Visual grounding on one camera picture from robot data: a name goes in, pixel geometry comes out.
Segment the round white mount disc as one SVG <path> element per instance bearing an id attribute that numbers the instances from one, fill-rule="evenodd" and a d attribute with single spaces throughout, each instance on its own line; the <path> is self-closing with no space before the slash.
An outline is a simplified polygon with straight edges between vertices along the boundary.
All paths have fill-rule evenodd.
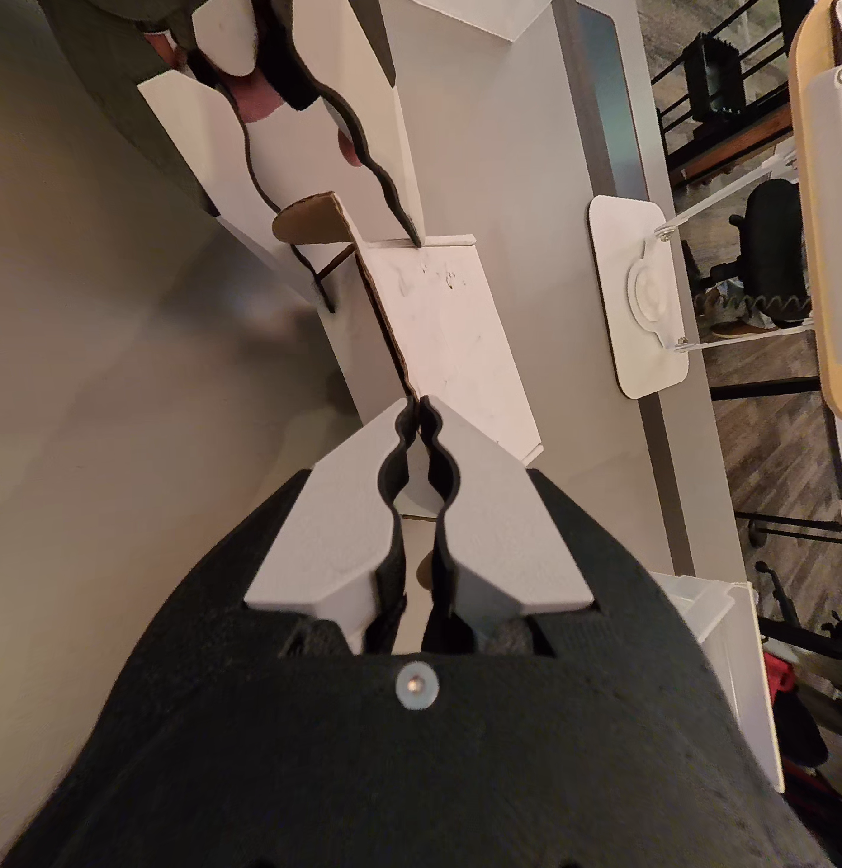
<path id="1" fill-rule="evenodd" d="M 687 339 L 670 241 L 670 235 L 645 240 L 643 256 L 629 269 L 626 291 L 636 324 L 662 349 L 676 352 Z"/>

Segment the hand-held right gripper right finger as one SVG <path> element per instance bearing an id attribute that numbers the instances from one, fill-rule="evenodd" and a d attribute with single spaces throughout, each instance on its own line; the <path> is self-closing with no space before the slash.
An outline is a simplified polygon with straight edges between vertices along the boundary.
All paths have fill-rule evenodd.
<path id="1" fill-rule="evenodd" d="M 524 463 L 437 396 L 423 397 L 428 479 L 444 501 L 425 653 L 472 653 L 504 623 L 591 608 L 594 596 Z"/>

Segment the black office chair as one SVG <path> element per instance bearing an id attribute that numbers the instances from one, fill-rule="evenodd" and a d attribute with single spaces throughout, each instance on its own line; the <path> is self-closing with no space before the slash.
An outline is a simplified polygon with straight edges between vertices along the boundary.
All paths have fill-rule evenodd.
<path id="1" fill-rule="evenodd" d="M 729 216 L 739 233 L 735 261 L 751 310 L 778 327 L 801 325 L 812 312 L 807 291 L 799 188 L 787 179 L 769 179 L 747 198 L 745 211 Z"/>

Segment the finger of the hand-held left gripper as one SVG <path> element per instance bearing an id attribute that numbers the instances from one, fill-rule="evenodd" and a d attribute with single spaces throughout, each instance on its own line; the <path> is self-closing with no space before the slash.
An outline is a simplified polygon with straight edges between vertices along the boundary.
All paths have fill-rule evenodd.
<path id="1" fill-rule="evenodd" d="M 356 157 L 412 244 L 426 242 L 412 151 L 380 2 L 293 1 L 291 46 L 303 76 L 339 116 Z"/>
<path id="2" fill-rule="evenodd" d="M 218 222 L 280 284 L 309 304 L 334 312 L 307 260 L 274 235 L 278 210 L 256 185 L 246 129 L 229 99 L 176 70 L 140 83 L 138 91 L 214 205 Z"/>

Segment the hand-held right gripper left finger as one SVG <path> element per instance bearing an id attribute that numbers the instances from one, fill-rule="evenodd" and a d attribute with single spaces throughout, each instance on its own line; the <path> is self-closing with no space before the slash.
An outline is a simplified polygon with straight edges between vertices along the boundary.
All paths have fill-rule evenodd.
<path id="1" fill-rule="evenodd" d="M 391 654 L 407 605 L 395 501 L 416 422 L 416 400 L 401 398 L 313 466 L 246 592 L 249 608 L 333 622 L 354 654 Z"/>

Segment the person's left hand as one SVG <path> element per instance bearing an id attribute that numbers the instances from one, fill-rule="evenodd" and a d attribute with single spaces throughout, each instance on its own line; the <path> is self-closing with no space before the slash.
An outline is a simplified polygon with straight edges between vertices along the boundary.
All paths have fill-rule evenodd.
<path id="1" fill-rule="evenodd" d="M 177 71 L 188 69 L 198 80 L 213 86 L 213 76 L 227 88 L 239 111 L 242 123 L 262 121 L 279 109 L 285 101 L 266 80 L 259 68 L 246 76 L 235 76 L 222 71 L 207 59 L 202 61 L 200 71 L 194 71 L 188 53 L 179 47 L 168 31 L 143 32 L 144 38 L 166 64 Z"/>

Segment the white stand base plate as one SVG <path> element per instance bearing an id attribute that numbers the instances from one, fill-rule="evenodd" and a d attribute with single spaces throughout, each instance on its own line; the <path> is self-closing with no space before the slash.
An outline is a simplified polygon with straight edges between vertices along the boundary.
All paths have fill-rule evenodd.
<path id="1" fill-rule="evenodd" d="M 652 201 L 598 195 L 589 204 L 588 219 L 610 349 L 622 393 L 637 400 L 679 385 L 688 373 L 689 338 L 685 325 L 687 343 L 676 352 L 662 349 L 657 339 L 634 321 L 626 291 L 629 269 L 643 256 L 645 240 L 653 235 L 670 235 L 674 259 L 675 231 L 667 228 L 664 211 Z"/>

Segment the black metal rack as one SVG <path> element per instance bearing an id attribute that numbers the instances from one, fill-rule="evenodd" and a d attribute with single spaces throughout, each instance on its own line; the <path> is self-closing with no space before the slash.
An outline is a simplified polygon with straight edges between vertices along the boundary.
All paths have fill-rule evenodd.
<path id="1" fill-rule="evenodd" d="M 739 13 L 747 11 L 756 2 L 745 2 L 739 8 Z M 785 35 L 785 52 L 788 63 L 788 51 L 795 36 L 795 30 L 802 14 L 812 5 L 806 2 L 778 2 L 782 18 L 782 29 Z M 663 146 L 668 178 L 673 190 L 708 181 L 709 179 L 730 171 L 734 166 L 749 160 L 757 153 L 775 146 L 791 135 L 792 120 L 789 108 L 788 71 L 782 86 L 782 98 L 770 98 L 770 110 L 775 118 L 771 122 L 763 122 L 764 111 L 749 110 L 747 107 L 730 119 L 700 123 L 699 132 L 711 131 L 709 137 L 702 137 L 697 143 L 684 147 L 669 156 Z M 661 117 L 656 109 L 656 118 L 662 136 L 664 131 Z"/>

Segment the white cardboard box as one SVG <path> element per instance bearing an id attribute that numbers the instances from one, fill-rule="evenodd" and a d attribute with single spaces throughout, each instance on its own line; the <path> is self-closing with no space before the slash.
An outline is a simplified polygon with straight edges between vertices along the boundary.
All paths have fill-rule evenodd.
<path id="1" fill-rule="evenodd" d="M 525 467 L 539 454 L 474 239 L 368 243 L 333 192 L 293 203 L 273 230 L 279 241 L 348 244 L 326 273 L 336 288 L 326 333 L 364 425 L 401 398 L 437 396 Z"/>

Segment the light wooden board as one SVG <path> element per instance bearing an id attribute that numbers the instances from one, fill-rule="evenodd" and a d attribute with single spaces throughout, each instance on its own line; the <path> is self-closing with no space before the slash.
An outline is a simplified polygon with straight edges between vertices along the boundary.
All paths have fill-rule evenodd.
<path id="1" fill-rule="evenodd" d="M 788 59 L 820 388 L 842 419 L 842 2 L 814 3 Z"/>

